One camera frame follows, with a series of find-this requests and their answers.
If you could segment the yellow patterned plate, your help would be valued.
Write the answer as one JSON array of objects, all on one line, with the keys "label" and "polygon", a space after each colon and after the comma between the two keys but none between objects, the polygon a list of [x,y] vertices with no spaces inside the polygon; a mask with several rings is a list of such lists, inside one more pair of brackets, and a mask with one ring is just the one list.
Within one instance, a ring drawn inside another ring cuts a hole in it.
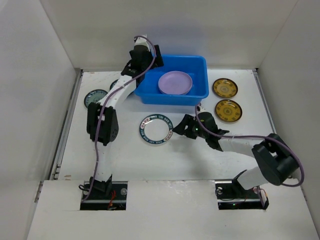
[{"label": "yellow patterned plate", "polygon": [[225,123],[235,123],[242,118],[243,110],[241,106],[230,99],[219,101],[214,109],[215,115]]},{"label": "yellow patterned plate", "polygon": [[237,95],[239,88],[237,84],[229,78],[218,78],[212,84],[212,91],[222,99],[230,99]]}]

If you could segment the blue plastic bin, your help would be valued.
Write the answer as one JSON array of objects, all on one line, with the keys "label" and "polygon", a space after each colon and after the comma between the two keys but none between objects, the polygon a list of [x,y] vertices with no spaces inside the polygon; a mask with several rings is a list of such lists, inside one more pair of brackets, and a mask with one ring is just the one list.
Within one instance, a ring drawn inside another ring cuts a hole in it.
[{"label": "blue plastic bin", "polygon": [[[142,83],[134,90],[144,104],[195,106],[209,95],[207,63],[204,57],[196,55],[162,56],[164,66],[149,70]],[[159,89],[159,79],[166,73],[179,71],[188,74],[192,86],[183,95],[165,94]]]}]

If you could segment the teal patterned plate far left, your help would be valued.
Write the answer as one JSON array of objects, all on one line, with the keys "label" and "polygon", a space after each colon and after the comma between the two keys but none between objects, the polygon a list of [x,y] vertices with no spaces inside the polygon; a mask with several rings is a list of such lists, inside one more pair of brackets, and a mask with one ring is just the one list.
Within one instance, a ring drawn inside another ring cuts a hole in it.
[{"label": "teal patterned plate far left", "polygon": [[83,100],[84,106],[88,109],[90,103],[97,103],[102,98],[104,98],[107,94],[108,92],[103,89],[95,89],[88,92]]}]

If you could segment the yellow patterned plate lower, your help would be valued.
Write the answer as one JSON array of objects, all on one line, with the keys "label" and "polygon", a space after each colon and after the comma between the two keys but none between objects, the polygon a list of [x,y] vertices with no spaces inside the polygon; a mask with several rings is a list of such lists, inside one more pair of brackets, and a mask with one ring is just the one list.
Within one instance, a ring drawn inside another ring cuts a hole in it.
[{"label": "yellow patterned plate lower", "polygon": [[230,99],[219,101],[214,109],[215,115],[225,123],[235,123],[242,118],[243,110],[241,106]]}]

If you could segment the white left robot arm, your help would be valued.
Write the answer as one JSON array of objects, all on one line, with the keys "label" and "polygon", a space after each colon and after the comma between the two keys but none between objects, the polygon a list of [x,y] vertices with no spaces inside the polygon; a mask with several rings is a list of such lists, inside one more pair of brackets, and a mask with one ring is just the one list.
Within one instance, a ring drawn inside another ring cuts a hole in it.
[{"label": "white left robot arm", "polygon": [[89,179],[88,194],[84,200],[87,200],[91,193],[97,193],[102,198],[112,194],[112,172],[98,171],[99,164],[109,163],[108,160],[100,159],[98,143],[108,146],[116,139],[119,133],[117,104],[121,104],[139,86],[146,72],[164,66],[159,45],[153,45],[152,48],[154,53],[142,43],[134,46],[129,52],[131,59],[110,92],[101,101],[92,102],[88,106],[86,131],[94,142],[96,161],[93,176]]}]

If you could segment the yellow patterned plate upper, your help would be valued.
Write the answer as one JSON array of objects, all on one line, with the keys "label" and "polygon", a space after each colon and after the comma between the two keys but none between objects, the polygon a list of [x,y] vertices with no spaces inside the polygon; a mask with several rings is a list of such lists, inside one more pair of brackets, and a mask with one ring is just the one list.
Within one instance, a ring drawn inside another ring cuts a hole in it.
[{"label": "yellow patterned plate upper", "polygon": [[229,78],[218,78],[212,84],[212,91],[222,99],[230,99],[237,95],[239,88],[237,84]]}]

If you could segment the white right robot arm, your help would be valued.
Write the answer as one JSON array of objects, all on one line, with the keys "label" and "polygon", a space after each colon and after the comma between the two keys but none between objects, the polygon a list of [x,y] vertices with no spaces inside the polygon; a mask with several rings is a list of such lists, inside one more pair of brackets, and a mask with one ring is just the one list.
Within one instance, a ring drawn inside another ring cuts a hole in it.
[{"label": "white right robot arm", "polygon": [[200,137],[214,150],[233,152],[254,159],[256,167],[244,170],[233,179],[231,190],[239,198],[248,194],[250,189],[267,183],[284,185],[286,179],[302,167],[297,156],[279,135],[235,135],[219,128],[209,112],[200,112],[195,116],[184,115],[173,132],[194,140]]}]

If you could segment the purple plate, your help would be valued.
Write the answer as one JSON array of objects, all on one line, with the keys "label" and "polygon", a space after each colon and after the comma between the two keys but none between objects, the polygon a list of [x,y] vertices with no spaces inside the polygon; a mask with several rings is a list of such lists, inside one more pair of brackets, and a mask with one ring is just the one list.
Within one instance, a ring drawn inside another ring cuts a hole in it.
[{"label": "purple plate", "polygon": [[170,71],[158,80],[158,88],[163,94],[185,95],[193,86],[190,75],[182,71]]}]

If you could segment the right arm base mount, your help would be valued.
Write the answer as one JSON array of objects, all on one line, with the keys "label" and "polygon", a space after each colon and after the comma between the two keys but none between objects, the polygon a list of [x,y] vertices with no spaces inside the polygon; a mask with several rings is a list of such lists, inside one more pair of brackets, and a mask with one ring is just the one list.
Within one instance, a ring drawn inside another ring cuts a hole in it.
[{"label": "right arm base mount", "polygon": [[215,181],[215,195],[219,210],[266,210],[270,205],[264,189],[246,190],[235,179]]}]

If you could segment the teal patterned plate near bin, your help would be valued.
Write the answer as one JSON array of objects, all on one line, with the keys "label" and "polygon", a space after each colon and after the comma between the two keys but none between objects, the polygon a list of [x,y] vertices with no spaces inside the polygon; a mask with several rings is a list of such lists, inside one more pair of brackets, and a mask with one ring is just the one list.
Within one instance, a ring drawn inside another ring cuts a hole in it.
[{"label": "teal patterned plate near bin", "polygon": [[109,90],[110,90],[110,91],[111,91],[112,88],[117,84],[117,82],[118,82],[118,80],[116,79],[116,80],[114,80],[114,81],[111,83],[111,85],[110,85],[110,87],[109,87]]}]

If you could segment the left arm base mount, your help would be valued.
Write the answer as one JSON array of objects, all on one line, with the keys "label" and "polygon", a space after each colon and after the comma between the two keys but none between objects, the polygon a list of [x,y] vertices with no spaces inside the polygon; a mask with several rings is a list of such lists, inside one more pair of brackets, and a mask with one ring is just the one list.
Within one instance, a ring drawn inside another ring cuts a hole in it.
[{"label": "left arm base mount", "polygon": [[124,211],[127,207],[128,182],[112,181],[85,181],[78,188],[82,191],[81,211]]}]

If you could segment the white plate dark lettered rim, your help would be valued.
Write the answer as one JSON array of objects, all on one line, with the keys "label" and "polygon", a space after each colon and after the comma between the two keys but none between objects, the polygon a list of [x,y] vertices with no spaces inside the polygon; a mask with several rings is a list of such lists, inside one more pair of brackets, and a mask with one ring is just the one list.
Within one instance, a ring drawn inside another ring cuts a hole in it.
[{"label": "white plate dark lettered rim", "polygon": [[139,135],[152,146],[165,144],[173,135],[173,122],[163,114],[146,116],[139,124]]}]

